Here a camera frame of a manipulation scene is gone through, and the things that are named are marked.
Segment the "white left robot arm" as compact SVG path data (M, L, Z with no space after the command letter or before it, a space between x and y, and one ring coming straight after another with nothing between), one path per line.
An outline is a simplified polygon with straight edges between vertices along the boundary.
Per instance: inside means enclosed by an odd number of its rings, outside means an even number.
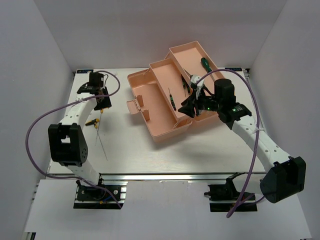
M107 94L104 75L91 72L88 82L76 92L78 104L71 106L69 112L58 124L51 124L48 128L52 161L91 183L88 193L96 200L105 196L106 187L99 183L100 174L94 170L88 160L89 150L83 127L92 111L102 112L112 106Z

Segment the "large green-handled screwdriver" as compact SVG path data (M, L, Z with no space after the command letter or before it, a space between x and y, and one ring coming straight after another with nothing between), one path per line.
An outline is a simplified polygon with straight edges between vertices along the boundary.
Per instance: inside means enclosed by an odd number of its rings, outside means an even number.
M184 71L185 71L185 73L188 75L188 77L189 77L190 79L192 79L193 75L190 74L190 73L189 73L187 70L185 70L185 69L184 69Z

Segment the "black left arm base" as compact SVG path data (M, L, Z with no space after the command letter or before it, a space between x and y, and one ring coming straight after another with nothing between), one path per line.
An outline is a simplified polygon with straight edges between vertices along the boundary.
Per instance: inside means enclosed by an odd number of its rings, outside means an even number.
M83 184L80 180L76 181L77 188L73 203L74 209L80 210L120 210L122 207L127 192L126 185L119 184L103 184L100 182L100 186L107 189L114 196L116 201L113 199L111 194L103 189L97 189L95 187Z

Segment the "pink plastic toolbox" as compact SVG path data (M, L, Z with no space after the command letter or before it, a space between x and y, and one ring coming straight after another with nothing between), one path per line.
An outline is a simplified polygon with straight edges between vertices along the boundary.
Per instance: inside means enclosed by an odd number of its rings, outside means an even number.
M134 99L127 102L129 112L142 115L150 135L155 142L161 142L185 133L189 128L212 122L216 112L204 111L200 116L190 118L178 112L181 103L189 96L184 94L181 75L185 81L190 74L200 77L206 74L201 58L208 60L212 70L217 66L198 41L171 47L163 60L150 63L146 70L129 74L127 77ZM174 111L169 97L173 96Z

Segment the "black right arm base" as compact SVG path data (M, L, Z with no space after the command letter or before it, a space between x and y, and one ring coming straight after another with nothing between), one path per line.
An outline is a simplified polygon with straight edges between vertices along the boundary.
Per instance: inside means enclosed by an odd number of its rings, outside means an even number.
M223 184L210 184L208 185L208 191L203 195L209 199L210 212L212 213L227 213L231 210L239 195L241 190L236 190L234 180L236 177L240 176L241 173L236 173L229 176L225 183ZM248 201L238 206L235 210L236 212L257 212L257 204L255 195L253 195Z

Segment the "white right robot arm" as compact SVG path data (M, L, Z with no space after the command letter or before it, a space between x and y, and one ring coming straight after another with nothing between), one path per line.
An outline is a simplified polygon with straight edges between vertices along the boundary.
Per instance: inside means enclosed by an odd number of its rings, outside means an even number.
M248 145L264 168L264 174L241 173L228 180L225 192L229 198L238 199L246 189L277 203L304 190L306 162L300 156L292 157L257 127L258 119L244 104L237 102L231 80L216 80L214 92L210 93L204 81L193 75L190 87L192 93L178 111L191 118L203 111L216 112L220 121Z

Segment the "small black-green precision screwdriver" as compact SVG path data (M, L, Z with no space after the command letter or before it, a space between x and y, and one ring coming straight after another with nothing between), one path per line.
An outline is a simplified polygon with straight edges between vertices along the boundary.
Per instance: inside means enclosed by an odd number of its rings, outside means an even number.
M176 111L177 108L176 108L173 96L171 94L170 88L168 88L168 93L169 93L169 99L170 99L171 106L172 106L173 110Z

